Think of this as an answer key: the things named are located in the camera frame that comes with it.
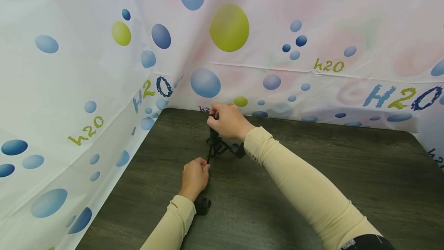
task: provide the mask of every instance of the table surface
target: table surface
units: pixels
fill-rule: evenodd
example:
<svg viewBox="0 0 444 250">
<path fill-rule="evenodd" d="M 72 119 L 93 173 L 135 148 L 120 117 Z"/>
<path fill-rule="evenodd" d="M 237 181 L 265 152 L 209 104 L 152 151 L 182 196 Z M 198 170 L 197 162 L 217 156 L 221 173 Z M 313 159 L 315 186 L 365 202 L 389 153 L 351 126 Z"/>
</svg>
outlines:
<svg viewBox="0 0 444 250">
<path fill-rule="evenodd" d="M 206 157 L 208 113 L 165 109 L 77 250 L 138 250 L 181 184 L 184 164 Z M 444 175 L 409 133 L 248 117 L 309 162 L 401 250 L 441 250 Z M 183 250 L 321 250 L 313 229 L 267 172 L 248 156 L 211 161 L 204 191 L 210 212 L 197 216 Z"/>
</svg>

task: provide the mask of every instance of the beige sleeve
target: beige sleeve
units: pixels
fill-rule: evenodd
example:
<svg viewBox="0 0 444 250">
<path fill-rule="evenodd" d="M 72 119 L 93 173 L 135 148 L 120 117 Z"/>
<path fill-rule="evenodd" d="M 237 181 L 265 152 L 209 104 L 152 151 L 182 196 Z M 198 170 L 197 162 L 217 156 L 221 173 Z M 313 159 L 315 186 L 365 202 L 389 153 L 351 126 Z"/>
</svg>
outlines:
<svg viewBox="0 0 444 250">
<path fill-rule="evenodd" d="M 312 225 L 326 250 L 338 250 L 360 235 L 381 235 L 330 180 L 264 128 L 249 131 L 244 148 Z"/>
<path fill-rule="evenodd" d="M 140 250 L 179 250 L 195 215 L 196 208 L 192 201 L 181 195 L 174 196 Z"/>
</svg>

